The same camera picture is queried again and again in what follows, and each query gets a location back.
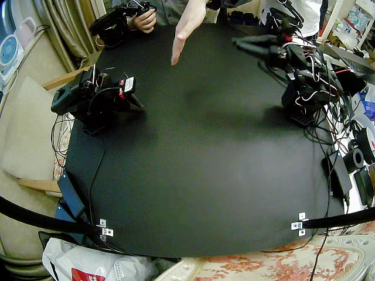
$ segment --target human hand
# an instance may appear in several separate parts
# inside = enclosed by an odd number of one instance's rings
[[[133,16],[128,25],[130,29],[138,29],[144,33],[150,33],[156,24],[156,13],[154,9],[150,9],[140,16]]]
[[[206,16],[208,0],[189,0],[176,27],[172,47],[171,65],[176,65],[185,45],[186,39],[202,24]]]

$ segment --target laptop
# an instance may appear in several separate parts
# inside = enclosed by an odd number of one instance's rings
[[[336,46],[327,45],[344,63],[354,70],[354,73],[361,78],[366,78],[375,74],[375,68],[371,66],[367,60],[355,54],[349,53],[346,50]]]

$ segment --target white shirt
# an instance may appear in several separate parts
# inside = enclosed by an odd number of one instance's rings
[[[293,7],[305,19],[304,26],[301,29],[303,37],[313,36],[319,31],[319,22],[321,19],[322,0],[291,0]],[[277,0],[261,0],[260,19],[265,24],[267,13],[270,8],[276,8],[289,15],[292,15],[287,8],[278,3]]]

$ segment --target white fan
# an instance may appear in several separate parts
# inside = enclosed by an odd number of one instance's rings
[[[15,35],[7,36],[0,45],[0,84],[6,85],[23,59],[21,44]]]

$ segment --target wooden chair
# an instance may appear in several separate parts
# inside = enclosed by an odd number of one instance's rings
[[[26,77],[20,91],[15,93],[17,96],[6,132],[2,169],[18,178],[20,185],[61,197],[54,177],[57,162],[50,135],[57,115],[50,111],[53,94],[47,90],[71,82],[79,72],[89,68],[65,74],[42,86]]]

